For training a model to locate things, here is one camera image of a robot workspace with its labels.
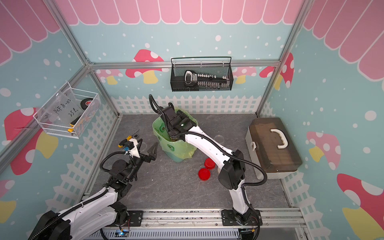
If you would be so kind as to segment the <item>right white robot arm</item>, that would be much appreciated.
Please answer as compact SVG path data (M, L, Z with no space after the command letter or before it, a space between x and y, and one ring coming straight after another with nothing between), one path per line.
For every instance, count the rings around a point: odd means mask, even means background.
M151 108L157 113L165 124L165 130L171 140L184 141L193 145L208 156L220 169L218 180L222 186L229 190L233 202L233 218L240 225L245 225L253 218L256 210L250 204L247 194L247 186L261 186L266 183L268 176L261 166L244 160L240 151L229 150L204 133L204 131L182 111L175 111L172 103L163 108L159 106L150 94ZM250 165L262 173L263 178L259 182L245 182L245 165Z

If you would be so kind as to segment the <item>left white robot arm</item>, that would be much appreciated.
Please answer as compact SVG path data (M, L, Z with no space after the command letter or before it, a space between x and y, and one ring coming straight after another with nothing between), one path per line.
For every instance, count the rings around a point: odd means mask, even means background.
M154 143L146 154L140 152L142 139L121 141L122 150L107 155L99 165L101 171L110 175L102 189L91 197L60 212L43 214L30 235L31 240L84 240L116 225L122 230L128 227L132 216L127 207L120 203L137 180L143 163L157 158L158 143Z

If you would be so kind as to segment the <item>peanut jar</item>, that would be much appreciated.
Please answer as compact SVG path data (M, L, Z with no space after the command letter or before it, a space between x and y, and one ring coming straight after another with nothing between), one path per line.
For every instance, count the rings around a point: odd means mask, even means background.
M214 137L214 140L217 142L217 144L221 145L222 147L224 147L224 143L225 143L225 138L222 136L222 135L216 135Z

